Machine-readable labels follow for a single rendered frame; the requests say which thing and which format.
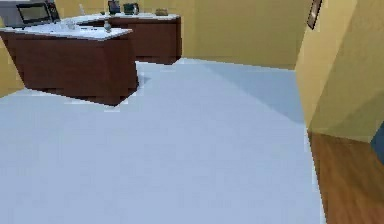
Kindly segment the grey microwave oven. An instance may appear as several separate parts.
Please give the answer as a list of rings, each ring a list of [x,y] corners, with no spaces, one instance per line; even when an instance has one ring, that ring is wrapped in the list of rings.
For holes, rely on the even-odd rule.
[[[0,18],[6,27],[24,27],[60,20],[54,0],[0,0]]]

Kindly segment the dark brown kitchen counter cabinet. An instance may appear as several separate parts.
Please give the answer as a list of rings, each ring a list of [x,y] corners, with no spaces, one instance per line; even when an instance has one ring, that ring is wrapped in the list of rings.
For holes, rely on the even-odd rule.
[[[138,61],[171,65],[181,58],[176,14],[90,15],[75,24],[74,30],[58,24],[0,28],[26,88],[116,106],[139,87]]]

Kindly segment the dark blue furniture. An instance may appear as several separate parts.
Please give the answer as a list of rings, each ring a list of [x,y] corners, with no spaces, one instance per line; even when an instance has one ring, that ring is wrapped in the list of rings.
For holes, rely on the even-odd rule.
[[[384,121],[378,128],[376,134],[371,140],[371,146],[376,153],[379,161],[384,164]]]

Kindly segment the black coffee machine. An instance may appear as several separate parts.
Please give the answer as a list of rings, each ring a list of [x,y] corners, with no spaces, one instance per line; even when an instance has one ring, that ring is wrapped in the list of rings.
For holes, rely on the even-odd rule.
[[[108,0],[108,9],[111,14],[120,13],[120,4],[118,0]]]

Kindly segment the framed wall picture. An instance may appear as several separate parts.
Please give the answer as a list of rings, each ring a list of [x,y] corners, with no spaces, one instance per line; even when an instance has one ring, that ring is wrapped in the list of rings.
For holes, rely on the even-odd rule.
[[[307,25],[310,29],[314,29],[317,21],[317,17],[321,8],[322,0],[313,0],[309,15],[307,18]]]

